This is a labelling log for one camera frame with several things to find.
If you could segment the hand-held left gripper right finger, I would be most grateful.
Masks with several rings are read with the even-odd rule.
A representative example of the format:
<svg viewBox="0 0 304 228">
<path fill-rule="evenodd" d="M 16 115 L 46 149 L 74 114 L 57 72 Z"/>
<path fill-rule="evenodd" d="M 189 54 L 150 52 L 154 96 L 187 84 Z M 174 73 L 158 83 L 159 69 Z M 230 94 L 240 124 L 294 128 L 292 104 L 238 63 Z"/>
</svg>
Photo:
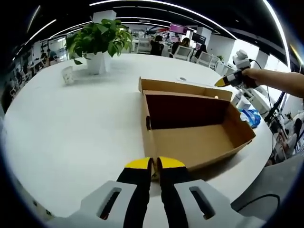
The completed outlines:
<svg viewBox="0 0 304 228">
<path fill-rule="evenodd" d="M 261 228 L 264 221 L 232 209 L 230 200 L 179 160 L 159 157 L 161 199 L 171 228 Z"/>
</svg>

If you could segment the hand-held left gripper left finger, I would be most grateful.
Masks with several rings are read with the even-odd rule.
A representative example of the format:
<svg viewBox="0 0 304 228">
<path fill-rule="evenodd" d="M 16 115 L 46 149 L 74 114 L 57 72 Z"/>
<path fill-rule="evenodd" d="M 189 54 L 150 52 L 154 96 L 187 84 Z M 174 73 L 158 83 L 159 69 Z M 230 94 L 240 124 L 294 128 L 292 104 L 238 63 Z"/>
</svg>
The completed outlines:
<svg viewBox="0 0 304 228">
<path fill-rule="evenodd" d="M 78 211 L 53 219 L 55 228 L 141 228 L 149 202 L 152 158 L 128 163 L 116 181 L 86 196 Z"/>
</svg>

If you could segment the person's right hand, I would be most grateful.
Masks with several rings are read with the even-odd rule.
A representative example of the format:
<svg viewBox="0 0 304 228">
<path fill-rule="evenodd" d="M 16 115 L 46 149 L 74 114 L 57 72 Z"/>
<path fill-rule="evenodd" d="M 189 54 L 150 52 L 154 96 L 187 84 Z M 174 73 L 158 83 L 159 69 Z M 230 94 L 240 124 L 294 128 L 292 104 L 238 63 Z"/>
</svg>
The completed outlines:
<svg viewBox="0 0 304 228">
<path fill-rule="evenodd" d="M 257 80 L 259 78 L 260 70 L 254 68 L 247 68 L 242 70 L 243 83 L 247 88 L 256 88 Z"/>
</svg>

